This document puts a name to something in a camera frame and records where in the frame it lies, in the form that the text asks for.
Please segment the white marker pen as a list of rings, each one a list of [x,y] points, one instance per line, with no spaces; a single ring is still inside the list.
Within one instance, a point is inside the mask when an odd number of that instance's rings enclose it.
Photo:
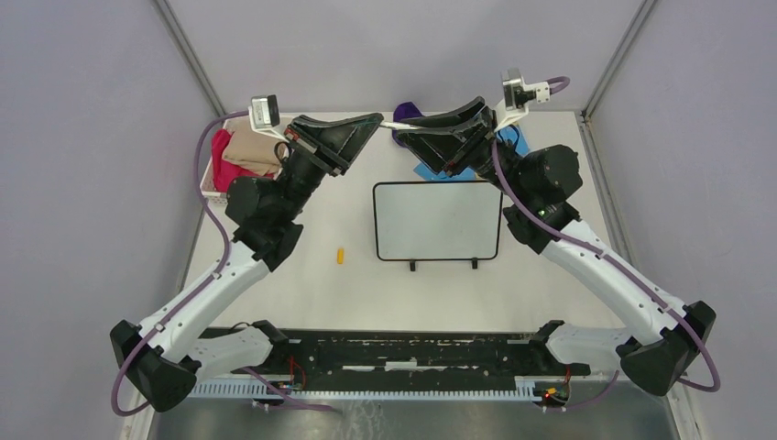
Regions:
[[[393,131],[403,131],[403,130],[417,130],[420,129],[419,126],[414,126],[410,124],[400,123],[400,122],[391,122],[391,121],[381,121],[379,123],[379,126],[382,128],[386,128]]]

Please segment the white whiteboard black frame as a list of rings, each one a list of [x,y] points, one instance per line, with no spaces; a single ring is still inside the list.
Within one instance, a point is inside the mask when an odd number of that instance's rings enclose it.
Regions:
[[[384,262],[498,256],[504,194],[486,181],[382,181],[372,188],[376,256]]]

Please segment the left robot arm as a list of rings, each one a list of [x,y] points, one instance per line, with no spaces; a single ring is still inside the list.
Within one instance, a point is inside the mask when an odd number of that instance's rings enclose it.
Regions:
[[[335,121],[294,117],[279,133],[279,117],[257,129],[292,149],[279,177],[239,177],[229,186],[225,212],[236,225],[223,239],[222,255],[194,284],[139,324],[126,320],[110,332],[118,375],[111,405],[127,417],[147,407],[166,412],[199,383],[241,368],[281,371],[288,349],[261,328],[204,338],[202,333],[228,305],[265,279],[293,252],[303,227],[296,217],[327,175],[338,177],[378,131],[384,117],[369,113]]]

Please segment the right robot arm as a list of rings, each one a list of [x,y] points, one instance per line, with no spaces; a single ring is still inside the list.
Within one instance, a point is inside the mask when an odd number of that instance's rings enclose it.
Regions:
[[[618,329],[562,320],[544,325],[529,350],[536,371],[580,364],[623,374],[663,396],[685,384],[686,370],[702,358],[712,377],[706,391],[718,391],[720,376],[706,347],[715,311],[648,280],[582,219],[570,203],[583,183],[576,151],[557,144],[519,153],[482,98],[439,115],[400,109],[394,121],[395,139],[431,171],[473,171],[508,196],[503,215],[512,236],[580,281],[621,321]]]

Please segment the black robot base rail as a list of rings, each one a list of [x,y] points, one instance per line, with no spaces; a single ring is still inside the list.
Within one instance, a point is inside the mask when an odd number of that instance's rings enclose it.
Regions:
[[[529,383],[590,374],[563,364],[533,333],[275,329],[267,359],[235,374],[249,396],[276,400],[264,381],[299,400],[539,401]],[[262,376],[256,380],[254,374]]]

